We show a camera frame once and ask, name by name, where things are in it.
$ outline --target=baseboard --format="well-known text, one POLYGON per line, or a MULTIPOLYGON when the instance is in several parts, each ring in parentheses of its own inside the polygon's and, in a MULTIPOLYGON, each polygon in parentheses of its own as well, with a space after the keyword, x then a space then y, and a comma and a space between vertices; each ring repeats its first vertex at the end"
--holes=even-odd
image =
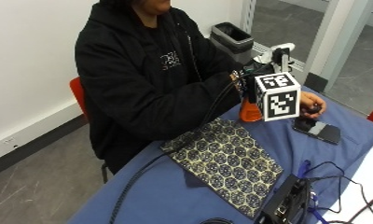
POLYGON ((0 172, 9 169, 16 162, 22 161, 26 157, 38 152, 42 148, 47 147, 51 143, 72 133, 87 124, 83 115, 60 125, 58 128, 44 133, 36 139, 18 147, 12 152, 0 157, 0 172))

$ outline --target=table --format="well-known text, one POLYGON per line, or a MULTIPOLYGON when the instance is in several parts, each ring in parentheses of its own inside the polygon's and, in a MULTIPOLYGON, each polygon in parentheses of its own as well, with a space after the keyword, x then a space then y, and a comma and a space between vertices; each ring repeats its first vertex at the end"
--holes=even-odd
MULTIPOLYGON (((243 123, 252 137, 285 169, 276 187, 281 185, 289 174, 297 174, 305 160, 310 160, 312 165, 322 161, 333 161, 344 168, 345 175, 353 176, 373 148, 373 123, 326 98, 325 100, 328 112, 321 116, 321 121, 338 126, 342 130, 342 140, 337 146, 296 132, 290 128, 292 119, 243 123)), ((236 120, 237 110, 239 106, 223 118, 236 120)), ((161 154, 160 144, 161 142, 153 142, 123 167, 71 218, 70 224, 108 223, 122 190, 139 168, 161 154)), ((338 174, 340 171, 332 165, 325 165, 309 176, 338 174)), ((350 185, 344 181, 342 190, 348 186, 350 185)), ((320 205, 330 207, 338 199, 338 182, 334 179, 318 181, 313 188, 320 197, 320 205)), ((353 198, 360 197, 361 194, 356 193, 353 198)), ((212 217, 224 217, 235 224, 252 223, 252 220, 241 215, 209 188, 188 188, 181 168, 168 157, 163 157, 147 169, 131 189, 116 223, 196 224, 212 217)), ((316 222, 317 219, 310 215, 308 223, 316 222)))

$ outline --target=wire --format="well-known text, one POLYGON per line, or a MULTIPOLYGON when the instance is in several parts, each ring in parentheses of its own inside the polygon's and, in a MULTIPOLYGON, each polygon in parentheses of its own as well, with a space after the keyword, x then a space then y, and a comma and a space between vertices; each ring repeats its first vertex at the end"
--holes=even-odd
MULTIPOLYGON (((235 83, 237 81, 240 81, 241 78, 244 77, 248 77, 248 76, 255 76, 256 75, 256 72, 261 71, 263 69, 268 68, 271 66, 271 63, 267 63, 263 67, 260 67, 259 69, 256 69, 256 71, 248 73, 247 75, 241 76, 240 78, 237 78, 236 80, 233 80, 233 82, 224 88, 224 90, 221 91, 221 93, 219 94, 219 96, 216 97, 215 99, 215 102, 209 108, 209 111, 204 117, 204 120, 201 121, 199 127, 196 128, 196 131, 195 131, 195 135, 193 135, 193 139, 197 139, 200 134, 201 134, 201 128, 203 126, 207 124, 207 122, 211 120, 211 116, 213 115, 213 112, 215 112, 215 109, 219 105, 219 103, 223 101, 224 97, 228 95, 235 83)), ((135 183, 138 182, 138 180, 140 179, 142 175, 144 174, 144 170, 151 166, 151 164, 159 160, 163 156, 165 155, 169 155, 175 152, 179 152, 181 148, 184 148, 188 144, 191 144, 191 142, 185 142, 184 144, 181 144, 179 146, 177 149, 173 149, 165 153, 163 153, 161 155, 159 155, 157 157, 155 157, 135 173, 135 175, 132 176, 132 178, 128 180, 128 183, 123 189, 123 192, 122 192, 122 196, 119 197, 118 201, 116 201, 116 204, 115 204, 115 207, 114 207, 114 210, 112 210, 112 214, 111 214, 111 218, 110 218, 110 224, 114 224, 115 223, 115 220, 116 220, 116 216, 118 216, 118 213, 120 212, 120 209, 122 209, 122 204, 124 202, 124 199, 126 199, 126 196, 127 196, 127 193, 128 191, 131 190, 132 186, 135 185, 135 183)))
POLYGON ((352 223, 352 221, 357 218, 357 216, 361 214, 361 212, 366 209, 366 208, 372 208, 373 206, 373 199, 369 202, 369 204, 358 211, 358 213, 350 218, 350 220, 348 221, 348 223, 352 223))
POLYGON ((353 216, 353 218, 348 221, 348 222, 344 222, 344 221, 340 221, 340 220, 334 220, 334 221, 329 221, 328 223, 352 223, 352 220, 354 220, 357 218, 357 216, 362 213, 362 211, 369 208, 370 212, 373 213, 373 208, 372 208, 372 205, 373 205, 373 200, 369 202, 366 197, 365 197, 365 194, 364 194, 364 185, 358 182, 356 182, 354 180, 352 180, 349 177, 346 177, 345 175, 332 175, 332 176, 325 176, 325 177, 314 177, 314 178, 310 178, 309 180, 312 182, 316 182, 316 181, 320 181, 320 180, 324 180, 324 179, 330 179, 330 178, 345 178, 346 180, 349 180, 353 184, 356 185, 360 185, 361 187, 361 194, 362 194, 362 197, 364 197, 364 201, 365 201, 365 204, 366 206, 358 211, 358 213, 353 216))
MULTIPOLYGON (((345 175, 345 170, 333 162, 333 161, 324 161, 322 163, 320 163, 317 166, 314 166, 314 167, 312 167, 309 170, 306 170, 305 171, 305 175, 310 172, 310 171, 313 171, 313 170, 316 170, 318 167, 321 167, 322 165, 325 165, 325 164, 332 164, 340 171, 341 171, 341 173, 342 173, 342 175, 345 175)), ((338 211, 334 211, 333 209, 330 209, 330 208, 324 208, 324 207, 317 207, 316 209, 317 210, 328 210, 328 211, 330 211, 330 212, 333 212, 333 213, 337 213, 337 214, 340 214, 341 213, 341 211, 342 211, 342 204, 341 204, 341 180, 342 180, 342 178, 338 176, 338 211)))

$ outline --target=black bin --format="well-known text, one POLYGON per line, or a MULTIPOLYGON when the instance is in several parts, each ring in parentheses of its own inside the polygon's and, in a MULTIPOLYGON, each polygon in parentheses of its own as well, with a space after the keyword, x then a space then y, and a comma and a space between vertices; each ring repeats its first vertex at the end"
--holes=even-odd
POLYGON ((247 63, 252 58, 252 36, 232 23, 223 22, 212 27, 211 40, 228 52, 235 60, 247 63))

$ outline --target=black electronic device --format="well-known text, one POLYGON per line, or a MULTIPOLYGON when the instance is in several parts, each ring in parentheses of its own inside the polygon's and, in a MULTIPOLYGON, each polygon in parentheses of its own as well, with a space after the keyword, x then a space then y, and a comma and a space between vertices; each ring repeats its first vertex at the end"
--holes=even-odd
POLYGON ((305 133, 309 136, 325 142, 329 142, 334 145, 340 143, 340 139, 341 139, 340 128, 321 122, 317 119, 298 117, 294 119, 292 127, 297 132, 305 133))
POLYGON ((310 184, 306 179, 289 175, 280 189, 264 206, 255 224, 289 224, 305 217, 310 197, 310 184))

